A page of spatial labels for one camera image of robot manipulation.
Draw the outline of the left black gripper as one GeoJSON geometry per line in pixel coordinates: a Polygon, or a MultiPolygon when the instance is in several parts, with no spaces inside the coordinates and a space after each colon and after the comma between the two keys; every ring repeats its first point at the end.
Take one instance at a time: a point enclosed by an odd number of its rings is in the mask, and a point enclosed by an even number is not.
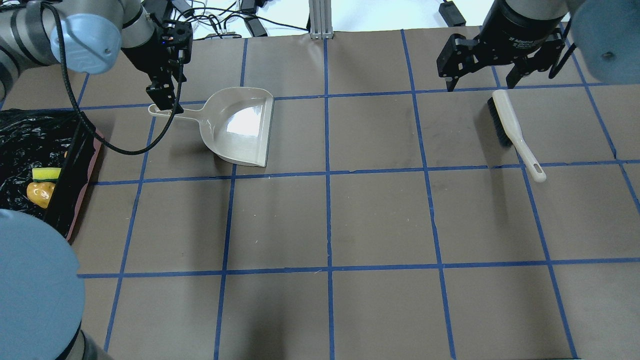
{"type": "Polygon", "coordinates": [[[150,84],[145,90],[158,109],[172,109],[173,115],[185,111],[181,98],[186,76],[179,73],[180,65],[186,64],[185,30],[156,30],[146,43],[123,48],[123,53],[138,71],[148,75],[150,84]]]}

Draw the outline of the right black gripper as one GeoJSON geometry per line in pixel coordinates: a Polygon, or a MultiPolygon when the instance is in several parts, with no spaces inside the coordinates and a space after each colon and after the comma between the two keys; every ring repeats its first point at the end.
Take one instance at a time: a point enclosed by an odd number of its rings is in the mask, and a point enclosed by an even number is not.
{"type": "Polygon", "coordinates": [[[555,78],[568,59],[568,32],[560,29],[567,13],[564,0],[495,0],[478,35],[451,34],[439,53],[436,66],[446,91],[453,92],[461,77],[490,66],[512,65],[508,89],[535,71],[555,78]]]}

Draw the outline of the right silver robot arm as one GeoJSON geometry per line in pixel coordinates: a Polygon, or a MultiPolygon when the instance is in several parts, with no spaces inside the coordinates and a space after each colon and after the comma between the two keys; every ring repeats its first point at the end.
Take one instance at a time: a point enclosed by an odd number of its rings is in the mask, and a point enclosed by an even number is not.
{"type": "Polygon", "coordinates": [[[465,75],[512,65],[512,89],[533,72],[555,78],[579,49],[600,82],[638,84],[639,15],[637,0],[495,0],[477,36],[450,35],[438,76],[451,92],[465,75]]]}

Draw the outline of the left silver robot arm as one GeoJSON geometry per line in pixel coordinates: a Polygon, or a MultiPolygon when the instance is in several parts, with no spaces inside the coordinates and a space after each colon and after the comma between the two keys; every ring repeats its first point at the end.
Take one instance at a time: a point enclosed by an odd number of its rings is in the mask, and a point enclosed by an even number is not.
{"type": "Polygon", "coordinates": [[[101,75],[119,54],[146,74],[157,109],[180,112],[175,82],[190,61],[188,23],[159,19],[141,0],[23,0],[1,7],[1,99],[29,69],[59,64],[101,75]]]}

